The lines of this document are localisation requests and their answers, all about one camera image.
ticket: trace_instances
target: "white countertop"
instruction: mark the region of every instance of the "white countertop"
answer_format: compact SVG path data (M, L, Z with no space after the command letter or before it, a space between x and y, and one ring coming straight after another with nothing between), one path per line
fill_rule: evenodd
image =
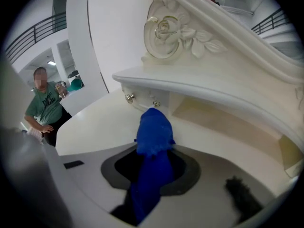
M121 90L110 93L62 125L57 133L58 154L93 152L132 143L142 114L126 102ZM232 161L275 195L289 181L283 166L260 150L211 129L175 117L168 119L177 144Z
M69 92L60 103L67 112L74 116L105 94L107 92L101 90L100 85L87 85L76 91Z

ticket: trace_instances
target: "black pants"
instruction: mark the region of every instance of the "black pants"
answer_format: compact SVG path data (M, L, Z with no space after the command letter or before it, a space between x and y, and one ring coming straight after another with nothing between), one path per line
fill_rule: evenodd
M52 146L56 146L56 138L57 138L57 132L58 129L70 118L72 118L72 116L70 115L70 113L68 113L63 107L62 107L62 116L61 118L52 124L49 124L50 126L52 126L54 128L53 131L51 131L50 133L43 133L42 136L44 137L44 139L47 141L48 144L52 145Z

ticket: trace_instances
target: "blue cloth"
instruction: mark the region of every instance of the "blue cloth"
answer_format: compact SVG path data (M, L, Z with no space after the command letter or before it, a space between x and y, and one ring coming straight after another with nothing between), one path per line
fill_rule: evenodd
M131 197L139 224L160 201L160 188L174 181L167 151L175 144L166 116L151 108L141 116L137 132L137 154L144 155L137 182L131 183Z
M172 126L159 110L150 108L141 116L137 131L137 153L157 155L159 151L172 149L175 144Z

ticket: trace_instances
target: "ceiling light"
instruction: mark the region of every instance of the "ceiling light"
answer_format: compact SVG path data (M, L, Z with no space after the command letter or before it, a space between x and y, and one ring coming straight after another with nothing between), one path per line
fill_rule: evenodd
M56 65L56 63L54 63L54 62L52 62L52 61L47 62L47 64L50 64L50 65L52 65L52 66L55 66L55 65Z

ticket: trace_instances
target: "white curved wall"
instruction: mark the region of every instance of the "white curved wall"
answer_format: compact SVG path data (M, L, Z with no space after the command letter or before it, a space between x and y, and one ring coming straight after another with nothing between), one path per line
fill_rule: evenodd
M120 84L112 74L140 66L146 49L143 27L149 0L88 0L93 46L104 81L112 92Z
M231 16L235 18L236 21L240 22L241 24L247 26L248 28L251 28L251 20L252 16L247 15L247 14L236 14L236 13L231 13Z

